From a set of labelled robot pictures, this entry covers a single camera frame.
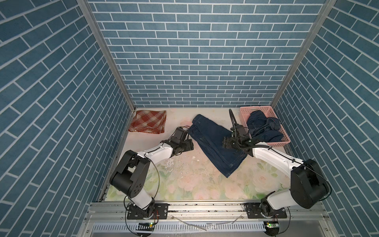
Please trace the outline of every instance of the mounting plate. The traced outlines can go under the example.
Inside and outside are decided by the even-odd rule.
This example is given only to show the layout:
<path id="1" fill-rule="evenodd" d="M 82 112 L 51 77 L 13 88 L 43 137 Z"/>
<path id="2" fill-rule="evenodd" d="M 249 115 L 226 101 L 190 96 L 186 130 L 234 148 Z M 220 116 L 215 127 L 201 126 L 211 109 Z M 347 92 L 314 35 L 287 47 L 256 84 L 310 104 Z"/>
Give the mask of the mounting plate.
<path id="1" fill-rule="evenodd" d="M 259 207 L 260 204 L 261 204 L 260 202 L 247 202 L 247 203 L 244 203 L 243 207 L 246 210 L 247 217 L 249 219 L 257 219 L 257 218 L 272 219 L 272 217 L 266 217 L 266 216 L 264 216 L 262 214 L 262 212 L 260 210 L 260 207 Z M 274 215 L 276 215 L 276 217 L 278 219 L 286 219 L 287 218 L 287 214 L 286 214 L 284 208 L 275 211 Z"/>
<path id="2" fill-rule="evenodd" d="M 168 211 L 168 204 L 167 203 L 155 203 L 154 204 L 154 212 L 155 212 L 155 210 L 158 211 L 158 215 L 159 215 L 160 220 L 167 219 L 167 211 Z M 138 214 L 137 208 L 135 208 L 134 206 L 130 207 L 128 215 L 126 218 L 128 220 L 144 220 L 144 218 Z"/>

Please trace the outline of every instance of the vent slot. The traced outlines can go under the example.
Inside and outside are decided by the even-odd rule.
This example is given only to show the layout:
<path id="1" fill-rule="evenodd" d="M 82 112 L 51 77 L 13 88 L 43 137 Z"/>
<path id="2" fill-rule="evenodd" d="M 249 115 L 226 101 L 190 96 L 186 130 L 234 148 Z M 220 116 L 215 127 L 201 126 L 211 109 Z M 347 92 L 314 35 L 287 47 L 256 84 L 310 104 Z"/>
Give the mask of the vent slot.
<path id="1" fill-rule="evenodd" d="M 139 222 L 128 222 L 129 229 L 132 231 L 136 231 Z M 194 226 L 190 226 L 184 224 L 179 221 L 174 222 L 159 222 L 155 226 L 154 233 L 155 234 L 171 234 L 171 233 L 197 233 L 197 232 L 252 232 L 252 231 L 266 231 L 263 221 L 239 221 L 238 223 L 233 224 L 219 224 L 217 222 L 214 223 L 205 223 L 200 221 L 188 222 L 189 224 L 200 226 L 202 228 L 207 229 L 207 231 L 196 228 Z M 125 226 L 125 223 L 115 222 L 115 223 L 95 223 L 92 229 L 94 233 L 125 233 L 129 232 Z"/>

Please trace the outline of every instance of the blue denim jeans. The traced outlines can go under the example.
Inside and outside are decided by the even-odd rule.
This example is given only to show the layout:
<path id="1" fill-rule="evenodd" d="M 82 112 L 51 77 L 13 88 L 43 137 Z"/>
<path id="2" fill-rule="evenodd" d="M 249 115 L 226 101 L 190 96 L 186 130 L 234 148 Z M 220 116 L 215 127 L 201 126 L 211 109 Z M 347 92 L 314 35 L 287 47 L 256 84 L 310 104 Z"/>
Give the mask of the blue denim jeans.
<path id="1" fill-rule="evenodd" d="M 228 178 L 240 166 L 247 154 L 222 147 L 224 137 L 232 136 L 232 132 L 223 126 L 202 115 L 196 115 L 192 123 L 188 129 L 189 135 L 197 141 L 215 167 Z"/>

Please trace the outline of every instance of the folded towel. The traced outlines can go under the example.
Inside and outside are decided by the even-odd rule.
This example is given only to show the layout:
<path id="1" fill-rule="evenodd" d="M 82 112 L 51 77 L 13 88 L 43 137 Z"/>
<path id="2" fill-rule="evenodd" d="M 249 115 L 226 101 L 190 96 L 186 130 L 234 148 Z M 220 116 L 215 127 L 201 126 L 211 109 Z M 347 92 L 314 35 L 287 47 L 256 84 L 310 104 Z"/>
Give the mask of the folded towel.
<path id="1" fill-rule="evenodd" d="M 150 111 L 138 110 L 129 127 L 130 132 L 145 132 L 160 134 L 164 133 L 164 125 L 166 124 L 166 110 Z"/>

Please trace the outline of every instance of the blue brick wall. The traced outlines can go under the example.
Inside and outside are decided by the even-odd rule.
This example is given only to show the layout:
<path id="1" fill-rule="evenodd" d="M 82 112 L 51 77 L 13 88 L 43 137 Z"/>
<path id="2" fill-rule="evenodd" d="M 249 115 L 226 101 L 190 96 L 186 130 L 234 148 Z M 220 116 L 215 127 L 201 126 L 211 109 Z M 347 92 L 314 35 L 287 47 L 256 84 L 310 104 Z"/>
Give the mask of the blue brick wall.
<path id="1" fill-rule="evenodd" d="M 139 107 L 271 102 L 324 0 L 89 1 Z"/>
<path id="2" fill-rule="evenodd" d="M 0 1 L 0 236 L 76 235 L 129 113 L 76 0 Z"/>
<path id="3" fill-rule="evenodd" d="M 337 0 L 277 107 L 303 159 L 334 188 L 340 236 L 378 236 L 379 1 Z"/>

